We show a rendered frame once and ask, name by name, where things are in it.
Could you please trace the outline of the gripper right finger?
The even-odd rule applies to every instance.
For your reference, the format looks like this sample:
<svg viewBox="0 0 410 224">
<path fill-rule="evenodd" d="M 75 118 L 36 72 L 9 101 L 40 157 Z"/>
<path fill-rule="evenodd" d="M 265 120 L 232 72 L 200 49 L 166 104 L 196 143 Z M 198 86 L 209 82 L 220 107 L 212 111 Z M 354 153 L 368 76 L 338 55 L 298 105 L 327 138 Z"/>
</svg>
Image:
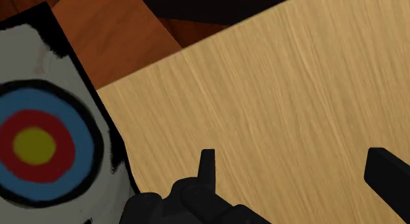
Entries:
<svg viewBox="0 0 410 224">
<path fill-rule="evenodd" d="M 410 165 L 382 147 L 368 149 L 364 180 L 410 224 Z"/>
</svg>

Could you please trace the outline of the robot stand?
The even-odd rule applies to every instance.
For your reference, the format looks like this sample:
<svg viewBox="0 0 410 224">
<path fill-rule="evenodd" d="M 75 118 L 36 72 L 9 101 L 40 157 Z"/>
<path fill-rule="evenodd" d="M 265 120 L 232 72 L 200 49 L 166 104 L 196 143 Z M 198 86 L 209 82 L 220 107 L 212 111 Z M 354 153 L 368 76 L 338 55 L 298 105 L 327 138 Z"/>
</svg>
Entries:
<svg viewBox="0 0 410 224">
<path fill-rule="evenodd" d="M 137 191 L 50 6 L 0 21 L 0 224 L 120 224 Z"/>
</svg>

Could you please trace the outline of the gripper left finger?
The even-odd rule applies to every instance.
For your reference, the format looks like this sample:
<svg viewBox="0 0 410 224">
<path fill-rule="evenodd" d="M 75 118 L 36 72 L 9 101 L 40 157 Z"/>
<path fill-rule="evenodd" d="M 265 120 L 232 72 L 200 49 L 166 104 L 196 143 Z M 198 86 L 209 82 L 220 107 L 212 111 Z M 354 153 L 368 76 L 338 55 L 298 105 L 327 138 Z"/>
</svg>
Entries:
<svg viewBox="0 0 410 224">
<path fill-rule="evenodd" d="M 201 151 L 198 175 L 176 181 L 166 198 L 154 192 L 132 196 L 119 224 L 271 224 L 245 205 L 216 194 L 214 149 Z"/>
</svg>

